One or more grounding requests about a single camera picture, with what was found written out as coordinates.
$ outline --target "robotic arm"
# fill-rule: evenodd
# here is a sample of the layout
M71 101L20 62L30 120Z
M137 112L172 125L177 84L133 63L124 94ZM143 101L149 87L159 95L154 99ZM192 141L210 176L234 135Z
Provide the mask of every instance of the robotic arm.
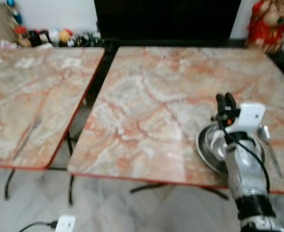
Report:
M230 93L216 96L218 121L227 147L225 160L228 185L239 211L241 232L284 232L276 222L269 201L269 178L248 136L260 125L265 106L260 103L236 103Z

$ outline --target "gray tiled floor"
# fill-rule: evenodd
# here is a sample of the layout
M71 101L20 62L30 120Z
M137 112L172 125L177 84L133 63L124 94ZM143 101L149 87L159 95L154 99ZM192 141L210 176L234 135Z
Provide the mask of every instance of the gray tiled floor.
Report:
M80 133L89 109L82 107L71 135ZM69 159L64 143L54 165ZM67 203L69 174L59 171L17 171L11 183L10 201L3 199L8 170L0 169L0 232L17 232L37 220L52 221L61 215L77 216L75 232L237 232L233 201L193 187L149 190L131 195L140 182L77 177L74 205ZM272 196L284 225L284 196ZM29 232L51 231L33 227Z

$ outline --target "pink marble surface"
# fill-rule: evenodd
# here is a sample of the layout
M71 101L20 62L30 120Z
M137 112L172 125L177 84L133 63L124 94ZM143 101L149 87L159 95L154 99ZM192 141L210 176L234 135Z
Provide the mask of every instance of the pink marble surface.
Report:
M226 187L195 138L216 113L215 95L267 104L263 123L284 173L284 76L243 49L120 48L70 160L73 174ZM268 164L273 192L284 192Z
M48 166L103 53L101 48L0 51L0 167Z

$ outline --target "white wall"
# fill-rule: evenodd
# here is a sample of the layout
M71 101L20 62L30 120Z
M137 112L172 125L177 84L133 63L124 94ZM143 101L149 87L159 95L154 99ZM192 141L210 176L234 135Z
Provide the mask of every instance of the white wall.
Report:
M93 0L15 0L29 29L97 30Z
M252 7L259 0L242 0L234 26L231 31L232 39L244 39L248 35L247 26L252 15Z

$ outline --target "red figurine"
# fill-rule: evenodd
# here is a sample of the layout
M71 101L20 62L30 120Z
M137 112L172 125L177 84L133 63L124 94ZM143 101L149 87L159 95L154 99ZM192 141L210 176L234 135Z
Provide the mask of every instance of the red figurine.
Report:
M276 53L283 46L284 0L261 0L253 7L246 41L248 48Z

